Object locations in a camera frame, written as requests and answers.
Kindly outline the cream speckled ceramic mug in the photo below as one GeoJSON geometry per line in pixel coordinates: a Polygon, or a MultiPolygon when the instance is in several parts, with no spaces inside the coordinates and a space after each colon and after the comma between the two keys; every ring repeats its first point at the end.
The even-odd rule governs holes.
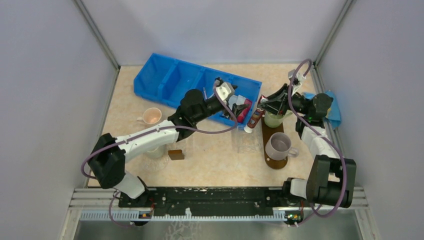
{"type": "Polygon", "coordinates": [[[146,151],[144,154],[150,159],[159,159],[165,154],[166,151],[167,151],[167,146],[161,145],[146,151]]]}

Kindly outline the white tube black cap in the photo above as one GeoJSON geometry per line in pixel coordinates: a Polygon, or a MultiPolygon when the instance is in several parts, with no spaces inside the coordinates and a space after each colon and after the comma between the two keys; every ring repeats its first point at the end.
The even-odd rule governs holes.
{"type": "Polygon", "coordinates": [[[232,110],[234,106],[244,105],[246,102],[246,98],[242,95],[233,95],[227,101],[228,107],[232,110]]]}

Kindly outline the grey ceramic mug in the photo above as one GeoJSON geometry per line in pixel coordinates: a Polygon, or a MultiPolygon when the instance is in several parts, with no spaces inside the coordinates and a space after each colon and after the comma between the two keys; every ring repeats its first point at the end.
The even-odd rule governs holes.
{"type": "Polygon", "coordinates": [[[265,153],[272,160],[282,161],[288,157],[297,158],[300,151],[292,146],[292,141],[287,134],[276,132],[266,143],[265,153]]]}

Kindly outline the white ceramic mug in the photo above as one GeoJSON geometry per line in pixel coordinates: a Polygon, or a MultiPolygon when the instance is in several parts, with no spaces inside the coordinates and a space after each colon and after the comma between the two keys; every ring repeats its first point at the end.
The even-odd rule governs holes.
{"type": "Polygon", "coordinates": [[[151,126],[156,125],[162,121],[162,111],[157,107],[150,107],[146,109],[142,116],[138,117],[136,121],[140,124],[151,126]]]}

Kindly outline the green ceramic mug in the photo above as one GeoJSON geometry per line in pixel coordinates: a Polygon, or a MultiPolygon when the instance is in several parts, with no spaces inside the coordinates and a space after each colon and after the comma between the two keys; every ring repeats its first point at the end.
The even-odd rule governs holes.
{"type": "Polygon", "coordinates": [[[264,124],[268,126],[269,128],[277,128],[280,125],[282,125],[283,120],[291,116],[293,113],[289,111],[285,115],[276,115],[269,111],[266,111],[264,114],[264,124]]]}

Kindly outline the clear textured acrylic tray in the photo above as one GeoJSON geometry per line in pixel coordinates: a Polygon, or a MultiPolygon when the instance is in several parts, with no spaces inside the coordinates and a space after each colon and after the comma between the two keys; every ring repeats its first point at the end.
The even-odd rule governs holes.
{"type": "Polygon", "coordinates": [[[258,128],[254,128],[251,133],[244,130],[244,127],[237,127],[231,131],[232,149],[238,154],[256,153],[262,147],[258,128]]]}

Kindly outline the clear holder with wooden ends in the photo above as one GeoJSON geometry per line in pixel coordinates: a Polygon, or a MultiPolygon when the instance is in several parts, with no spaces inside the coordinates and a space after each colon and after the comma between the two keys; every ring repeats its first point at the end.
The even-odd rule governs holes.
{"type": "Polygon", "coordinates": [[[169,143],[167,145],[167,155],[172,161],[191,159],[194,155],[192,138],[189,137],[176,143],[169,143]]]}

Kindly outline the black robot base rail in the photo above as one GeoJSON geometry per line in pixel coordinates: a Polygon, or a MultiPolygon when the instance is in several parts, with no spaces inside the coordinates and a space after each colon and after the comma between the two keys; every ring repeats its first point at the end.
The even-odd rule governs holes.
{"type": "Polygon", "coordinates": [[[261,218],[301,221],[305,201],[286,187],[156,187],[130,198],[115,192],[120,208],[147,208],[145,218],[261,218]]]}

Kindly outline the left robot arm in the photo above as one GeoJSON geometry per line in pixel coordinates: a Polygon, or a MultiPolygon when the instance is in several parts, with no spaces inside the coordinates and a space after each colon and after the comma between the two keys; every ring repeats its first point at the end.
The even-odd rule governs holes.
{"type": "Polygon", "coordinates": [[[221,111],[230,114],[234,121],[231,128],[235,129],[237,118],[227,101],[236,89],[237,85],[229,82],[215,82],[213,96],[208,99],[200,90],[191,89],[180,101],[176,112],[161,123],[124,136],[102,135],[92,153],[81,164],[81,173],[87,178],[96,179],[103,189],[124,193],[136,206],[146,206],[150,200],[148,188],[141,178],[126,171],[126,163],[147,151],[182,141],[194,132],[217,134],[216,131],[198,129],[197,124],[221,111]]]}

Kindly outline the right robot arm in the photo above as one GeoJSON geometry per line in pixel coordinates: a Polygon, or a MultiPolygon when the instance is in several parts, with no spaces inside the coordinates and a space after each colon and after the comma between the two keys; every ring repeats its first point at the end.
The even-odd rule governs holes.
{"type": "Polygon", "coordinates": [[[281,199],[295,206],[301,198],[310,203],[349,208],[353,202],[357,165],[343,156],[326,134],[324,120],[335,98],[327,93],[312,97],[295,92],[284,84],[277,92],[262,97],[259,108],[283,117],[291,111],[297,117],[295,131],[308,146],[314,161],[307,179],[288,178],[281,199]]]}

